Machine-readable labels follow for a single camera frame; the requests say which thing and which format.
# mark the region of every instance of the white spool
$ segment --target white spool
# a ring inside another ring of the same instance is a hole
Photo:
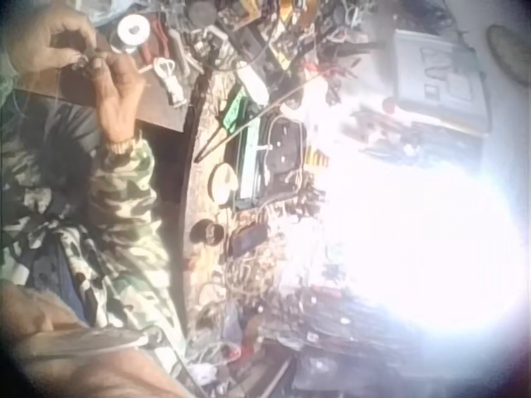
[[[111,37],[112,50],[130,54],[148,40],[150,32],[151,28],[146,17],[139,14],[128,15],[118,23],[116,32]]]

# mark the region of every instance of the cluttered workbench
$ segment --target cluttered workbench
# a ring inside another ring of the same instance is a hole
[[[239,397],[278,382],[290,354],[271,359],[264,340],[393,366],[409,356],[414,333],[403,325],[387,333],[387,315],[348,287],[344,247],[319,215],[322,186],[335,139],[386,163],[475,167],[488,107],[473,52],[436,36],[450,17],[437,8],[432,29],[416,23],[417,32],[381,42],[363,29],[377,12],[371,0],[139,4],[98,26],[98,50],[130,52],[148,82],[138,119],[187,138],[171,241],[184,274],[177,296],[187,361],[210,366],[201,384]],[[417,22],[402,16],[389,19]],[[329,110],[344,101],[342,83],[356,79],[363,55],[386,46],[400,50],[389,51],[396,92],[372,95],[376,107],[345,106],[344,125],[353,127],[337,133]],[[94,103],[81,95],[90,82],[78,70],[30,75],[19,89]],[[263,360],[259,352],[275,371],[246,386],[240,369]]]

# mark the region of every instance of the workbench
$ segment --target workbench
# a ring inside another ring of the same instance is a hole
[[[210,219],[221,224],[226,229],[226,235],[230,235],[234,228],[231,209],[220,208],[208,193],[209,178],[215,166],[223,163],[225,146],[221,146],[201,162],[194,162],[194,158],[205,149],[206,145],[211,148],[227,136],[225,129],[219,129],[218,120],[227,106],[227,97],[234,84],[233,74],[207,71],[205,75],[200,76],[193,91],[198,98],[191,98],[194,106],[189,112],[185,125],[190,136],[176,244],[178,258],[182,261],[180,264],[183,270],[182,299],[189,328],[202,306],[213,299],[219,300],[214,291],[209,289],[207,292],[203,287],[212,282],[213,273],[220,268],[218,263],[220,256],[224,255],[225,248],[223,243],[216,246],[192,243],[191,230],[202,219]]]

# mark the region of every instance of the wire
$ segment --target wire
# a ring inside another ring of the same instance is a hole
[[[212,65],[208,61],[203,61],[202,63],[207,68],[212,69],[214,72],[218,72],[218,73],[234,73],[234,72],[238,72],[239,70],[245,69],[245,68],[247,68],[247,66],[250,66],[250,65],[254,64],[256,61],[258,61],[259,58],[261,58],[264,55],[266,50],[269,48],[269,45],[271,44],[271,41],[273,40],[273,36],[275,35],[275,32],[277,31],[279,25],[280,25],[280,15],[276,18],[275,27],[271,31],[271,34],[269,35],[269,38],[267,39],[267,42],[261,48],[260,52],[252,60],[250,60],[249,62],[247,62],[243,66],[237,66],[237,67],[231,68],[231,69],[220,69],[217,66]]]

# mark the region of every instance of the person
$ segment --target person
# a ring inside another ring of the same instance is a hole
[[[101,53],[89,68],[95,109],[12,91],[20,75],[80,59],[76,49],[52,46],[57,34],[96,48],[82,13],[20,14],[9,17],[0,51],[4,347],[42,332],[155,326],[182,354],[153,215],[153,154],[134,125],[144,80],[130,56]],[[184,396],[157,359],[127,349],[19,365],[54,396]]]

